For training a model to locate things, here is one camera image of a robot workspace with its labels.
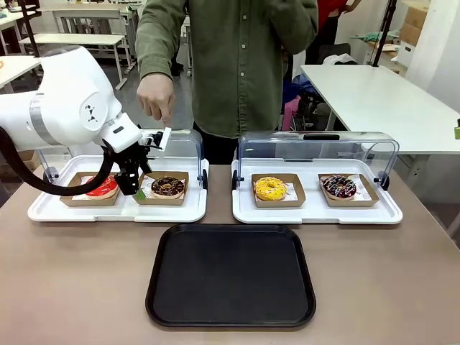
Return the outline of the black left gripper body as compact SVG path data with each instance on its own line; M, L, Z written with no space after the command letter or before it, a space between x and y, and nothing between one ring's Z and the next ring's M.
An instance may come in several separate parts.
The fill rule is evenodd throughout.
M150 147L136 142L125 150L116 153L105 139L102 142L103 151L119 166L119 172L116 174L119 180L138 180L139 169L145 174L152 172L147 157L150 153Z

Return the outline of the person's right hand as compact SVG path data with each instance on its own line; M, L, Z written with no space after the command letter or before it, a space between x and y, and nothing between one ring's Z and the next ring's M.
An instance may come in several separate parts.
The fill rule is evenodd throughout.
M137 98L146 115L162 121L168 127L173 114L175 92L173 81L161 73L149 74L141 79Z

